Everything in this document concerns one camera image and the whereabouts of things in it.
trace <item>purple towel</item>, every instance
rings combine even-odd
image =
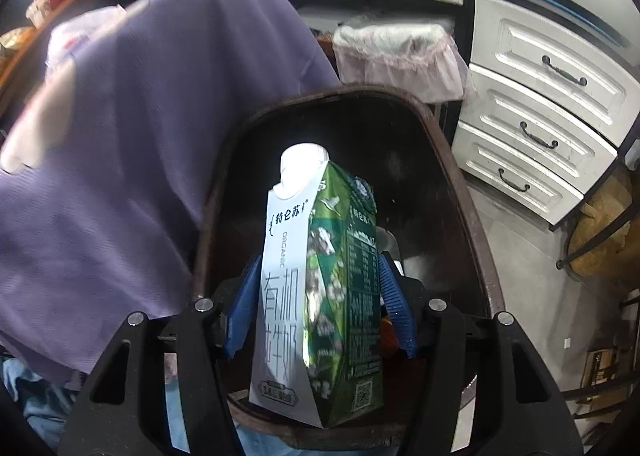
[[[148,0],[75,64],[62,142],[0,174],[0,343],[59,383],[131,311],[186,305],[230,129],[338,84],[287,0]]]

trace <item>floor tile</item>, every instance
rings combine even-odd
[[[576,388],[586,352],[612,337],[620,324],[619,296],[599,278],[572,279],[556,269],[566,234],[473,177],[468,189],[478,210],[504,294],[513,313],[561,390]],[[571,412],[576,405],[568,403]],[[468,444],[473,408],[458,417],[454,449]],[[592,423],[576,423],[585,433]]]

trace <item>nutrition facts label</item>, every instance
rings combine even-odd
[[[348,235],[349,377],[375,373],[380,369],[380,282],[378,251],[355,234]]]

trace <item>trash bag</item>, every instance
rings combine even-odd
[[[463,99],[468,67],[446,26],[437,20],[339,27],[334,53],[340,80],[391,85],[430,104]]]

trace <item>green milk carton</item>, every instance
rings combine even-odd
[[[323,151],[287,149],[269,192],[249,400],[331,427],[382,406],[380,284],[371,189]]]

